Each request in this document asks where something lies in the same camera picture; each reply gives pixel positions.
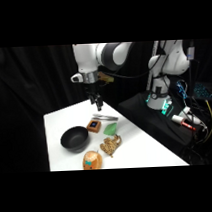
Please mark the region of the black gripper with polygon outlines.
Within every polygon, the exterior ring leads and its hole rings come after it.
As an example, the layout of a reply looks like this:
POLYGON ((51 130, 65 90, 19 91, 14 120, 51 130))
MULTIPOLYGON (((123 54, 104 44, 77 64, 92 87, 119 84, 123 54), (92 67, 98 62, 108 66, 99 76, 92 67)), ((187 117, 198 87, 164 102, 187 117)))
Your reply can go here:
POLYGON ((103 97, 99 94, 99 82, 96 81, 93 84, 85 84, 84 88, 90 98, 91 105, 97 104, 97 110, 100 111, 103 106, 103 97))

